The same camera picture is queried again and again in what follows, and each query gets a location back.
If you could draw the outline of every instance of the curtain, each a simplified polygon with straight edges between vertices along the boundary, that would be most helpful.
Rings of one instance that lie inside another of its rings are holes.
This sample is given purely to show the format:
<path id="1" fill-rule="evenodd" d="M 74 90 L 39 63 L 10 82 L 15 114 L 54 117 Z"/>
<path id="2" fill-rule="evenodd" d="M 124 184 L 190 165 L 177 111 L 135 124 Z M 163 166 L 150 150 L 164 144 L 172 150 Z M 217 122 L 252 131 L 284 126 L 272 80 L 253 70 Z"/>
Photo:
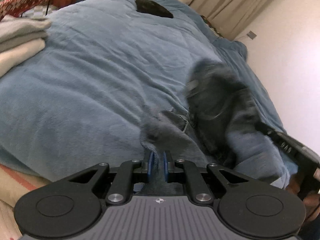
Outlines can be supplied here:
<path id="1" fill-rule="evenodd" d="M 272 0 L 193 0 L 191 8 L 204 15 L 225 37 L 234 39 Z"/>

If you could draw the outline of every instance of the metal screw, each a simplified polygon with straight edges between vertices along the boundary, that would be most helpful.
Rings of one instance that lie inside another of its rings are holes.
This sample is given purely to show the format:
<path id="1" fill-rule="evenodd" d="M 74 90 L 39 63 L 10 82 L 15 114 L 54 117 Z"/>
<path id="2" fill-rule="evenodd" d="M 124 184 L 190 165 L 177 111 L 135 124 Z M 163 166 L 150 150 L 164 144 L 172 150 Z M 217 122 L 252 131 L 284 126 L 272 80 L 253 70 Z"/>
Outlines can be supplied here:
<path id="1" fill-rule="evenodd" d="M 108 200 L 110 200 L 111 202 L 119 202 L 123 200 L 123 196 L 121 194 L 114 193 L 108 196 Z"/>
<path id="2" fill-rule="evenodd" d="M 206 193 L 200 193 L 196 195 L 196 199 L 202 202 L 209 201 L 211 199 L 211 196 Z"/>

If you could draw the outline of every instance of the fleece blanket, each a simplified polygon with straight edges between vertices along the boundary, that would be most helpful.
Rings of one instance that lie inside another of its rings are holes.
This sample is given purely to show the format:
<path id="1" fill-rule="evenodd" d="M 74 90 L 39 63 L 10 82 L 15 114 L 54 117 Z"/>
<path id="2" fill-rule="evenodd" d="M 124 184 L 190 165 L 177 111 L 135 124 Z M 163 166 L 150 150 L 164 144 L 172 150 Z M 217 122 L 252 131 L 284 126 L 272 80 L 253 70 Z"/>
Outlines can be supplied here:
<path id="1" fill-rule="evenodd" d="M 227 62 L 261 118 L 283 129 L 242 44 L 218 39 L 177 0 L 154 1 L 174 18 L 138 13 L 135 0 L 86 0 L 50 16 L 46 48 L 0 79 L 0 163 L 55 181 L 96 163 L 142 159 L 143 106 L 186 114 L 182 91 L 204 58 Z M 206 165 L 204 155 L 195 158 Z M 276 159 L 285 185 L 288 165 Z"/>

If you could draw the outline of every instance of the black circular pad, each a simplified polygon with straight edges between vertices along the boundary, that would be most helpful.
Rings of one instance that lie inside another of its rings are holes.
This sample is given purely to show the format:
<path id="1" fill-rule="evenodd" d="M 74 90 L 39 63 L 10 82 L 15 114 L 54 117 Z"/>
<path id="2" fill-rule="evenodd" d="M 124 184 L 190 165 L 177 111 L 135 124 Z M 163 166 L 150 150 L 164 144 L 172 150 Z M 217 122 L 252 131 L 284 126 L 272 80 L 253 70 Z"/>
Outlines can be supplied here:
<path id="1" fill-rule="evenodd" d="M 63 238 L 82 232 L 101 214 L 99 199 L 85 184 L 58 181 L 20 198 L 14 218 L 24 234 Z"/>
<path id="2" fill-rule="evenodd" d="M 261 182 L 242 183 L 227 191 L 218 212 L 230 229 L 266 239 L 285 239 L 297 233 L 306 214 L 297 196 Z"/>
<path id="3" fill-rule="evenodd" d="M 268 195 L 252 196 L 247 199 L 246 206 L 253 214 L 262 217 L 275 216 L 283 210 L 282 202 Z"/>
<path id="4" fill-rule="evenodd" d="M 61 195 L 49 196 L 41 199 L 37 204 L 37 210 L 47 217 L 60 217 L 69 213 L 74 202 L 71 198 Z"/>

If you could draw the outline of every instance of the white wall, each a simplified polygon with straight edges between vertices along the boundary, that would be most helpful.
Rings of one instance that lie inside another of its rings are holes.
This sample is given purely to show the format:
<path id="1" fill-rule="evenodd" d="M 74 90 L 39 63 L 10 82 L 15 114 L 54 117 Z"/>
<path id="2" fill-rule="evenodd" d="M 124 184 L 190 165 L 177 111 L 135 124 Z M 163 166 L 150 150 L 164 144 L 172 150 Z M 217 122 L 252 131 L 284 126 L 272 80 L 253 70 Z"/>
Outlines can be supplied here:
<path id="1" fill-rule="evenodd" d="M 289 135 L 320 154 L 320 0 L 274 0 L 238 40 Z"/>

